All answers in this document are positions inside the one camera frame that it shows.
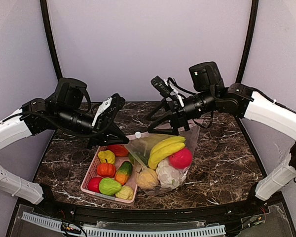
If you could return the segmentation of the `green toy cucumber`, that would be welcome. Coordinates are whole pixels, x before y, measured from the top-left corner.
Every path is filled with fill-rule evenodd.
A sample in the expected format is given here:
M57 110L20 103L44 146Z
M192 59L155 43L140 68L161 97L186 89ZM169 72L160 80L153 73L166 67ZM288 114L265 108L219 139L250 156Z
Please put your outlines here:
M129 158L136 160L142 166L148 166L148 158L139 152L129 152Z

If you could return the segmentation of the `yellow toy banana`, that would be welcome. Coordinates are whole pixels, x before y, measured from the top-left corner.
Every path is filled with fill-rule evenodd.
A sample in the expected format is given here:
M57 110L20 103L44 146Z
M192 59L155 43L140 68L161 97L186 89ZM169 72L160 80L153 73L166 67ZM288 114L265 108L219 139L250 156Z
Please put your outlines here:
M182 150L185 147L185 138L182 136L171 136L157 143L151 150L148 166L156 170L157 165L168 156Z

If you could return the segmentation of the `red toy apple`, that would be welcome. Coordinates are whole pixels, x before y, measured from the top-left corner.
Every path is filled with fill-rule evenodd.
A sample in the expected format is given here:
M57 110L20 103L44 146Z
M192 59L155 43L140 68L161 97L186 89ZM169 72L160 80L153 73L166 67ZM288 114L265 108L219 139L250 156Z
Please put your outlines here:
M187 148L183 148L169 156L169 163L176 169L185 169L191 165L192 158L191 151Z

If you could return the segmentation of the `clear dotted zip top bag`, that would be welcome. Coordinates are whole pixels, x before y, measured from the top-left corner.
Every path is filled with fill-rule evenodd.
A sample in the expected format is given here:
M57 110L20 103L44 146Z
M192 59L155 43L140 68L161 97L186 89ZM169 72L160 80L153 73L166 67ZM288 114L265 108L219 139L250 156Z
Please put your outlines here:
M164 194L185 182L200 130L192 120L188 125L188 131L179 128L178 136L166 134L171 127L164 124L155 134L136 132L128 137L126 149L135 160L135 183L146 194Z

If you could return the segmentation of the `yellow toy cauliflower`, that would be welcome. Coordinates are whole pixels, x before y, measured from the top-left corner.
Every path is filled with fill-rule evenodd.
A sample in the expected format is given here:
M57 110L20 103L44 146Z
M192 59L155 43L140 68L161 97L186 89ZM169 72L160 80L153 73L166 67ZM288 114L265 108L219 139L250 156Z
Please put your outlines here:
M138 173L135 182L143 190L153 189L159 184L157 173L150 168Z

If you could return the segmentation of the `white toy cauliflower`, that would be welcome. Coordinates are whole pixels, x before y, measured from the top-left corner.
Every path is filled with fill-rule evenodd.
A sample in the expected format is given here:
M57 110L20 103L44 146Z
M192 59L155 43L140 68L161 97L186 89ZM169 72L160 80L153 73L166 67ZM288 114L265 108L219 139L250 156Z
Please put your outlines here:
M187 171L174 168L167 158L158 164L155 172L161 187L167 189L181 186L187 177Z

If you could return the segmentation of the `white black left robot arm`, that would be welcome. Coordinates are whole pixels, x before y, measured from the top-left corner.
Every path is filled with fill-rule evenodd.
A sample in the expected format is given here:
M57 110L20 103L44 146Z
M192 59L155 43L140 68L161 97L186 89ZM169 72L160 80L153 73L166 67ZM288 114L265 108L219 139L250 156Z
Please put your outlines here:
M103 101L91 116L87 84L73 78L61 78L46 99L36 98L0 121L0 150L46 130L61 130L67 135L88 139L87 147L124 145L129 138L114 123L125 99L114 94Z

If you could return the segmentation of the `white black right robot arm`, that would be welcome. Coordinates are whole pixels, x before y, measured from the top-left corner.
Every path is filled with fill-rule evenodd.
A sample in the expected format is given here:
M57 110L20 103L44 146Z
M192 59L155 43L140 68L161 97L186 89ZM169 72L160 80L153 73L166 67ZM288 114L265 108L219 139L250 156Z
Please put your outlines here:
M148 131L157 133L156 127L168 122L170 130L165 133L177 135L181 127L189 130L189 120L214 111L259 122L287 135L295 143L271 174L253 186L252 195L255 199L266 201L290 181L296 182L296 111L272 100L256 88L241 83L226 87L214 61L196 64L189 68L189 73L196 92L187 98L180 95L178 91L181 88L173 78L156 76L151 80L163 99L148 115L148 119L151 120L161 108L165 109L165 113L148 127Z

